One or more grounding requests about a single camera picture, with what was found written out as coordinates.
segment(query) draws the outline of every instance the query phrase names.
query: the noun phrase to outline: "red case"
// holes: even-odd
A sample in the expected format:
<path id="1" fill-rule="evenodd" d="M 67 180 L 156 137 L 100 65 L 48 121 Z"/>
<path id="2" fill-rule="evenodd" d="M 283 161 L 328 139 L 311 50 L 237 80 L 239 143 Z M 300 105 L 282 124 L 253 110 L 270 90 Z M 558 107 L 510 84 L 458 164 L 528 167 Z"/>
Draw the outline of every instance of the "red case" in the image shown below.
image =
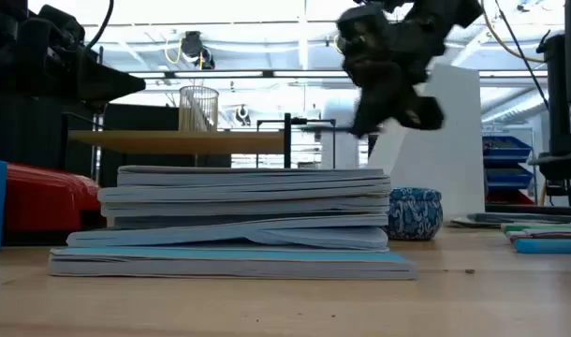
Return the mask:
<path id="1" fill-rule="evenodd" d="M 98 185 L 83 176 L 9 164 L 5 232 L 82 230 L 84 212 L 100 214 L 97 193 Z"/>

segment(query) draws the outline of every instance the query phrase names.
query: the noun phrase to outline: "wooden shelf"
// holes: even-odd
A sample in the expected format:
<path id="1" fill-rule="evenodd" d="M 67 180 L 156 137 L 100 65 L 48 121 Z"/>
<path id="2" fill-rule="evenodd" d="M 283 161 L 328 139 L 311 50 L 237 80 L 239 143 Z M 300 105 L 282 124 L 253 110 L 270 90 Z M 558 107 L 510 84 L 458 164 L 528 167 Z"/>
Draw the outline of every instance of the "wooden shelf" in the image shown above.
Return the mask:
<path id="1" fill-rule="evenodd" d="M 283 154 L 282 132 L 69 131 L 121 154 Z"/>

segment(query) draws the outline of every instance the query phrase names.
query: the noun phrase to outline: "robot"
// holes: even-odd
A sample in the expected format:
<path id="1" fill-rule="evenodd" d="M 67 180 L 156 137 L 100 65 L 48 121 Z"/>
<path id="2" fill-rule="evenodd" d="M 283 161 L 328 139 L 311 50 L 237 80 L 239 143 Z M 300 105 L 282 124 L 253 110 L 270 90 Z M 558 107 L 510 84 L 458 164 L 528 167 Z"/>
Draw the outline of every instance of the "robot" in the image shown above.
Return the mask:
<path id="1" fill-rule="evenodd" d="M 477 0 L 361 1 L 337 21 L 343 69 L 361 88 L 354 123 L 347 132 L 362 137 L 389 118 L 418 130 L 444 125 L 434 97 L 419 96 L 413 85 L 428 79 L 427 66 L 446 51 L 454 25 L 468 27 L 483 13 Z M 401 22 L 384 15 L 405 3 L 412 9 Z"/>

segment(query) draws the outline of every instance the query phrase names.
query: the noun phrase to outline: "black machine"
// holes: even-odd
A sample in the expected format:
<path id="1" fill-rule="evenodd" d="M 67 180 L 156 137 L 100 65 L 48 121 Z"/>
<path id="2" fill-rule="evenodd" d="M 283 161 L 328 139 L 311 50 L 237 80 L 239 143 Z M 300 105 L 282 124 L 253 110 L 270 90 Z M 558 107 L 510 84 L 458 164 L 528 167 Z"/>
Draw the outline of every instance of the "black machine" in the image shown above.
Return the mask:
<path id="1" fill-rule="evenodd" d="M 211 51 L 202 44 L 199 31 L 185 32 L 181 48 L 188 61 L 196 68 L 200 70 L 214 69 L 214 59 Z"/>
<path id="2" fill-rule="evenodd" d="M 36 14 L 27 0 L 0 0 L 0 91 L 95 104 L 145 89 L 144 80 L 98 62 L 91 47 L 101 34 L 84 46 L 84 29 L 71 15 L 50 6 Z"/>
<path id="3" fill-rule="evenodd" d="M 443 55 L 454 25 L 467 27 L 483 12 L 477 0 L 360 1 L 337 21 L 344 70 L 362 89 L 349 132 L 357 137 L 395 118 L 406 127 L 435 130 L 444 113 L 434 97 L 421 97 L 413 85 L 427 80 L 426 67 Z M 388 22 L 383 10 L 414 3 L 401 22 Z"/>
<path id="4" fill-rule="evenodd" d="M 549 151 L 571 154 L 571 0 L 565 0 L 564 34 L 550 37 L 540 48 L 548 65 Z"/>

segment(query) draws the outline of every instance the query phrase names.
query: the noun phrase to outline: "stacked papers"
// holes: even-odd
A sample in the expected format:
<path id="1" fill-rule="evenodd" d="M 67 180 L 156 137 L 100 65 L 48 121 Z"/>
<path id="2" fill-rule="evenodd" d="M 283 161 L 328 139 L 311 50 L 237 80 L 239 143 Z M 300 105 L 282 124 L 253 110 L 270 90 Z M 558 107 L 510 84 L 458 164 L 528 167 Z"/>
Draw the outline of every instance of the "stacked papers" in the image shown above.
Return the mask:
<path id="1" fill-rule="evenodd" d="M 123 167 L 114 227 L 51 251 L 54 275 L 413 279 L 388 251 L 382 170 Z"/>
<path id="2" fill-rule="evenodd" d="M 244 277 L 279 279 L 417 278 L 412 264 L 387 251 L 299 247 L 66 248 L 51 250 L 52 275 Z"/>

